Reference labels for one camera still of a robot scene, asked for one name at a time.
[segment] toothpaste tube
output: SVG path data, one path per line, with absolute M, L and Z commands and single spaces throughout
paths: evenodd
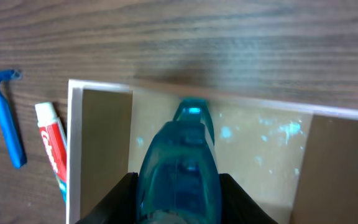
M 66 136 L 51 102 L 35 105 L 38 127 L 50 165 L 55 173 L 63 199 L 66 202 L 67 153 Z

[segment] bottle cap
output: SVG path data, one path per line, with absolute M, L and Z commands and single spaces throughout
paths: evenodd
M 57 119 L 56 111 L 51 102 L 37 103 L 35 113 L 39 124 L 48 124 Z

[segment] wood grain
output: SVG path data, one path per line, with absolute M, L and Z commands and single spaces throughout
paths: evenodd
M 358 109 L 358 0 L 1 0 L 1 68 L 29 163 L 0 131 L 0 223 L 63 223 L 35 103 L 64 120 L 69 78 L 143 79 Z

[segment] black object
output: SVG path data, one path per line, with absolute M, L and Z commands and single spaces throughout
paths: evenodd
M 76 224 L 134 224 L 137 173 L 126 174 L 92 211 Z M 220 174 L 222 224 L 277 224 L 229 175 Z

